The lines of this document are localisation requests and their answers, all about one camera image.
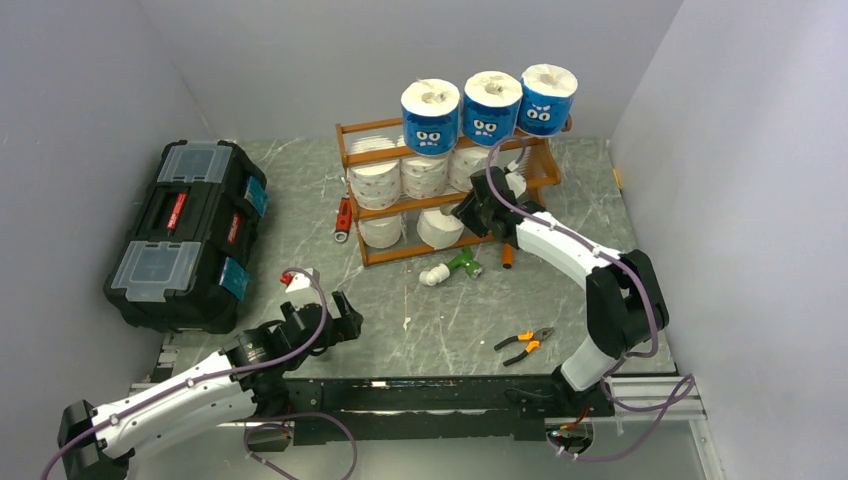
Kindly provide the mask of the white floral paper roll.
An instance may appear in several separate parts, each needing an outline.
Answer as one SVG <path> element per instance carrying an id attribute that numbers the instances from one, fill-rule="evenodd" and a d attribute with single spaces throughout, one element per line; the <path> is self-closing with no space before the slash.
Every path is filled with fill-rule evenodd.
<path id="1" fill-rule="evenodd" d="M 455 149 L 448 165 L 448 181 L 451 187 L 462 192 L 470 191 L 470 177 L 486 166 L 489 153 L 489 148 L 480 146 Z"/>
<path id="2" fill-rule="evenodd" d="M 385 136 L 370 136 L 356 140 L 350 147 L 350 153 L 395 147 L 395 142 Z M 384 210 L 400 198 L 402 185 L 398 159 L 353 166 L 347 173 L 354 197 L 363 209 Z"/>
<path id="3" fill-rule="evenodd" d="M 403 193 L 413 199 L 441 195 L 448 185 L 448 166 L 451 153 L 437 156 L 407 156 L 400 160 Z"/>

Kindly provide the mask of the plain white paper roll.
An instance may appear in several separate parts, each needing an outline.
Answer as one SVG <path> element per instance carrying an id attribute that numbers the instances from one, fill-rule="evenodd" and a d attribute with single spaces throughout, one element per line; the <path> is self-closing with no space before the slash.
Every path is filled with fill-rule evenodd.
<path id="1" fill-rule="evenodd" d="M 394 214 L 360 220 L 358 227 L 359 233 L 367 246 L 386 249 L 400 240 L 404 233 L 405 224 L 401 214 Z"/>

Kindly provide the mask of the blue paper roll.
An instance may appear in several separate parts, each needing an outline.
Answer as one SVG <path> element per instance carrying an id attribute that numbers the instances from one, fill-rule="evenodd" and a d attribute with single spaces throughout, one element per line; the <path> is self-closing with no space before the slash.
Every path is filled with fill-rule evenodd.
<path id="1" fill-rule="evenodd" d="M 535 64 L 522 73 L 520 82 L 517 128 L 535 137 L 551 137 L 562 131 L 578 89 L 576 76 L 560 66 Z"/>
<path id="2" fill-rule="evenodd" d="M 411 83 L 400 98 L 405 145 L 420 156 L 449 153 L 459 139 L 460 100 L 458 88 L 447 80 Z"/>
<path id="3" fill-rule="evenodd" d="M 522 101 L 521 83 L 501 71 L 471 76 L 463 89 L 461 131 L 474 144 L 492 147 L 513 134 Z"/>

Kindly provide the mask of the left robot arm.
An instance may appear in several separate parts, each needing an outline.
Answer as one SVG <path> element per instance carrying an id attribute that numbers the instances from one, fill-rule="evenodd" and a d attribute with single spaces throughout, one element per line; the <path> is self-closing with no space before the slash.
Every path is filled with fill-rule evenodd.
<path id="1" fill-rule="evenodd" d="M 69 479 L 124 479 L 143 446 L 162 446 L 196 430 L 231 420 L 272 420 L 294 411 L 297 399 L 284 375 L 311 356 L 357 339 L 363 317 L 344 293 L 332 299 L 282 305 L 282 319 L 239 333 L 190 369 L 123 400 L 65 408 L 59 450 L 42 471 L 61 465 Z"/>

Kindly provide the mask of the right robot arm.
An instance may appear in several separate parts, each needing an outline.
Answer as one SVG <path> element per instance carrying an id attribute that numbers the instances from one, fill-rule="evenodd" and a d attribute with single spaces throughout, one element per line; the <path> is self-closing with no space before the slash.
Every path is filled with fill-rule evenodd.
<path id="1" fill-rule="evenodd" d="M 649 344 L 669 322 L 668 310 L 650 258 L 638 249 L 619 252 L 566 227 L 539 204 L 517 204 L 504 171 L 480 170 L 472 188 L 452 213 L 475 235 L 494 239 L 553 266 L 585 293 L 587 334 L 577 350 L 552 374 L 551 401 L 574 415 L 590 391 L 629 357 Z"/>

